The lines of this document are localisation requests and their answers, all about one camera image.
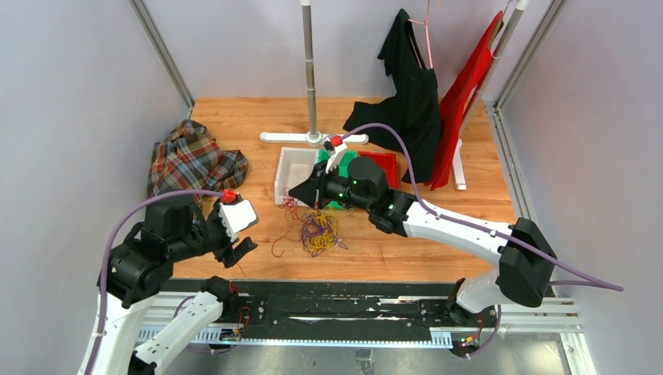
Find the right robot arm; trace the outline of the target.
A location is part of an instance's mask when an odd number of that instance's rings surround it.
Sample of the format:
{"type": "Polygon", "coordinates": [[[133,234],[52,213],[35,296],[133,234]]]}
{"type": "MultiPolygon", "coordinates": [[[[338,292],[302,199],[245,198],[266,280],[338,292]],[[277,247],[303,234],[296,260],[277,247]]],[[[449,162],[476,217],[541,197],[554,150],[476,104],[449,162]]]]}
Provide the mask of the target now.
{"type": "Polygon", "coordinates": [[[450,245],[491,263],[489,272],[456,282],[446,305],[456,325],[468,325],[490,305],[513,302],[537,308],[549,287],[557,256],[533,221],[499,223],[442,209],[390,187],[385,171],[366,156],[352,160],[344,177],[319,162],[288,193],[314,209],[330,202],[362,209],[386,234],[450,245]]]}

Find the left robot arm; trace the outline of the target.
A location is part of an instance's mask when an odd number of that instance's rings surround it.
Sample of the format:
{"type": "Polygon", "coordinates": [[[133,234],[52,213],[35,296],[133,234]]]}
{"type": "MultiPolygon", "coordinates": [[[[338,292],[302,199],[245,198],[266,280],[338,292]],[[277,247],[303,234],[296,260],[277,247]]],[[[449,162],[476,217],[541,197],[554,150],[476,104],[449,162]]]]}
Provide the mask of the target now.
{"type": "Polygon", "coordinates": [[[240,233],[259,218],[253,205],[233,191],[217,193],[209,215],[196,205],[195,191],[173,191],[140,205],[143,221],[121,243],[106,242],[99,274],[96,327],[82,374],[162,374],[212,322],[232,322],[221,337],[222,352],[240,342],[249,318],[239,304],[239,289],[211,277],[185,298],[172,320],[156,335],[138,340],[143,320],[177,262],[207,253],[231,268],[255,245],[240,233]]]}

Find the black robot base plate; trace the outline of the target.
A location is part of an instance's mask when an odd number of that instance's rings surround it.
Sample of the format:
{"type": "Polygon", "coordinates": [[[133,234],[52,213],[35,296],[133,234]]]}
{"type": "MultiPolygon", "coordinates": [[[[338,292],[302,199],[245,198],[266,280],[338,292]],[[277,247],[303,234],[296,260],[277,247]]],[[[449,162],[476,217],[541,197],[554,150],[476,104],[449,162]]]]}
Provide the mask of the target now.
{"type": "Polygon", "coordinates": [[[433,328],[470,335],[494,326],[491,308],[463,317],[446,311],[451,283],[235,280],[240,318],[218,321],[244,327],[245,338],[293,341],[428,341],[433,328]]]}

